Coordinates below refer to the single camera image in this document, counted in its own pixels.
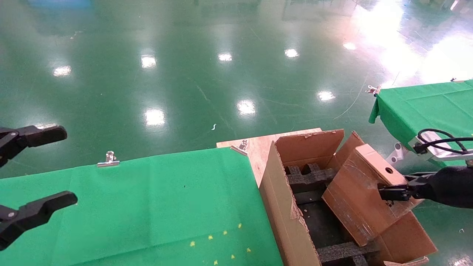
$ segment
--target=open cardboard box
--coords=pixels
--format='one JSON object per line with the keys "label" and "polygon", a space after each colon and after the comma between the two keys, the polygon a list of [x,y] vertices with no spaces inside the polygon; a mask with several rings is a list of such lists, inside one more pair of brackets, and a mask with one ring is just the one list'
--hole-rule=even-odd
{"label": "open cardboard box", "polygon": [[280,137],[271,144],[260,192],[285,266],[321,265],[284,169],[308,163],[338,171],[323,199],[359,246],[376,243],[379,258],[370,265],[428,261],[425,256],[437,249],[411,212],[419,201],[388,203],[377,191],[378,183],[406,182],[403,176],[386,170],[390,165],[355,132],[337,151],[343,137],[343,130],[333,130]]}

